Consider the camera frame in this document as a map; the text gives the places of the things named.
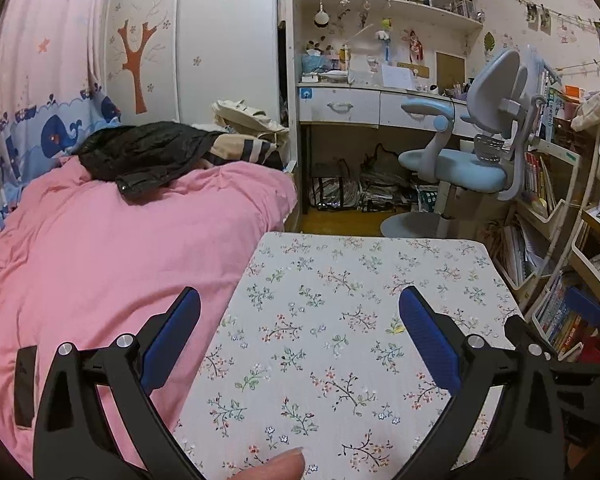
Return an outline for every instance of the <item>pink blanket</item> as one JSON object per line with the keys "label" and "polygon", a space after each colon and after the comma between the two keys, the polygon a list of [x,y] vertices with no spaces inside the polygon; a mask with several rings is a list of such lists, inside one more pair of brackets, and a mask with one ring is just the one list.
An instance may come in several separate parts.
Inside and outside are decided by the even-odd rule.
{"label": "pink blanket", "polygon": [[[0,234],[0,438],[25,469],[33,430],[14,424],[19,348],[38,346],[37,403],[62,342],[109,345],[195,287],[200,322],[152,395],[173,429],[260,237],[282,227],[295,201],[288,176],[246,162],[192,171],[141,206],[125,203],[115,184],[91,181],[77,158],[34,180]],[[103,402],[122,453],[139,463],[110,394]]]}

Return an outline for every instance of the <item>black jacket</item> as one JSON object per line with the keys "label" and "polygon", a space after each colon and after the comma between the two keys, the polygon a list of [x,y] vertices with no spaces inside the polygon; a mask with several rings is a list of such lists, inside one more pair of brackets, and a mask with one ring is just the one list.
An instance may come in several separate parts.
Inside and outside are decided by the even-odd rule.
{"label": "black jacket", "polygon": [[119,126],[95,132],[76,153],[94,179],[115,182],[124,198],[137,200],[193,170],[218,135],[167,121]]}

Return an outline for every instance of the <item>floral tablecloth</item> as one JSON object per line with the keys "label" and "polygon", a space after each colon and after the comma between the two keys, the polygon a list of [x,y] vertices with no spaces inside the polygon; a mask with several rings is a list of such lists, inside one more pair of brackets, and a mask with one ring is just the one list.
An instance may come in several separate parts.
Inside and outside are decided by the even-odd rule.
{"label": "floral tablecloth", "polygon": [[[398,316],[408,285],[465,333],[512,348],[503,324],[520,311],[479,243],[265,235],[174,431],[205,477],[302,446],[309,480],[391,479],[449,400]],[[459,463],[475,457],[499,395]]]}

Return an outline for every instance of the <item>office chair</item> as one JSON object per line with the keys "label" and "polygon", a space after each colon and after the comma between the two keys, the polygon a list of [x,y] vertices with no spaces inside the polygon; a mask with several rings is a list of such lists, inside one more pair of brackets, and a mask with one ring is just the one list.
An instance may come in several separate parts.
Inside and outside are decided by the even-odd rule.
{"label": "office chair", "polygon": [[[436,202],[434,213],[413,212],[388,218],[381,225],[385,237],[445,238],[456,218],[445,215],[444,209],[455,197],[457,187],[478,194],[497,193],[501,201],[512,200],[522,191],[525,152],[537,125],[540,107],[545,102],[542,72],[548,70],[556,80],[559,78],[535,48],[527,47],[523,51],[523,62],[520,56],[512,48],[501,51],[480,72],[469,90],[468,115],[461,119],[484,131],[474,139],[474,153],[444,149],[456,120],[452,102],[413,97],[402,104],[406,113],[436,116],[436,135],[427,147],[404,152],[398,160],[408,170],[417,172],[421,180],[440,183],[440,203]],[[510,139],[513,121],[518,124],[516,135],[510,149],[504,150],[504,140],[492,136],[500,134],[503,139]],[[475,215],[475,209],[469,213]]]}

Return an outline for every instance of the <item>human thumb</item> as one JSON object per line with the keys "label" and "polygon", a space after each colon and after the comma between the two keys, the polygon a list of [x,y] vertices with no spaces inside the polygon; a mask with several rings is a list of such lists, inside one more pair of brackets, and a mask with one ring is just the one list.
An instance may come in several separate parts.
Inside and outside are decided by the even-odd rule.
{"label": "human thumb", "polygon": [[302,448],[296,447],[273,457],[265,465],[238,473],[233,480],[300,480],[303,474]]}

